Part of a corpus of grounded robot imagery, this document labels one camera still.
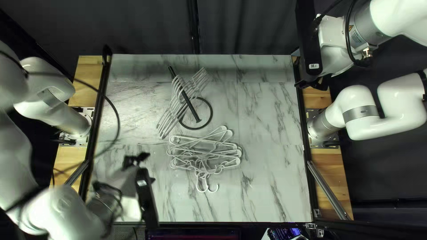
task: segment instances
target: metal band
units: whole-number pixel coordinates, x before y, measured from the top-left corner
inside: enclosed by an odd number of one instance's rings
[[[355,31],[369,44],[380,45],[381,43],[391,39],[390,36],[382,33],[371,17],[369,8],[370,1],[363,5],[354,15]]]
[[[366,105],[345,111],[342,116],[344,118],[344,122],[347,123],[356,118],[379,115],[377,107],[375,105]]]

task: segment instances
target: black rod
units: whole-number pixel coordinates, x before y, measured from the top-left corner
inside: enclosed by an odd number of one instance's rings
[[[168,66],[167,69],[169,69],[170,74],[172,74],[172,79],[174,79],[176,77],[175,71],[173,70],[172,66]],[[184,90],[182,90],[181,92],[182,97],[184,98],[185,102],[187,103],[188,107],[190,108],[191,113],[194,116],[194,119],[196,119],[196,123],[199,123],[201,120],[199,118],[199,116],[197,115],[196,110],[194,109],[193,105],[191,104],[190,99],[188,98],[187,94],[185,93]]]

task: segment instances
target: pile of hangers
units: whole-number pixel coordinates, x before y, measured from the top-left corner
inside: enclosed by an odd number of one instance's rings
[[[209,176],[240,164],[242,148],[227,142],[232,136],[233,131],[226,126],[220,126],[201,138],[171,136],[167,150],[167,154],[172,157],[170,167],[194,171],[196,189],[201,193],[214,193],[218,191],[219,185],[216,185],[215,190],[210,190]]]

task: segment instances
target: black metal frame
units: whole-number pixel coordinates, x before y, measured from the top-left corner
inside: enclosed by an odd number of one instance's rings
[[[86,201],[86,195],[88,192],[93,164],[95,156],[95,148],[97,146],[98,130],[101,124],[102,109],[104,106],[104,95],[107,90],[108,76],[110,73],[112,51],[108,46],[104,46],[102,50],[102,73],[101,80],[99,82],[97,101],[95,103],[95,113],[92,119],[92,128],[89,136],[88,148],[86,150],[85,160],[76,169],[75,172],[81,171],[82,178],[80,180],[79,195]]]
[[[301,80],[299,75],[299,70],[298,70],[298,64],[299,64],[299,58],[293,64],[295,82],[299,82]],[[308,193],[310,197],[312,216],[314,219],[313,209],[319,208],[319,203],[317,202],[316,181],[314,180],[314,177],[309,171],[308,165],[307,165],[307,162],[311,161],[311,151],[310,151],[310,143],[308,142],[308,138],[307,138],[308,136],[307,117],[305,115],[304,97],[302,95],[302,90],[300,88],[296,88],[296,95],[298,99],[299,118],[301,122],[302,142],[304,145],[305,174],[307,175]]]

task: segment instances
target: black curtain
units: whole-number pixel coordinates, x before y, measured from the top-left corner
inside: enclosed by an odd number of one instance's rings
[[[298,47],[296,0],[199,0],[200,52],[290,54]]]

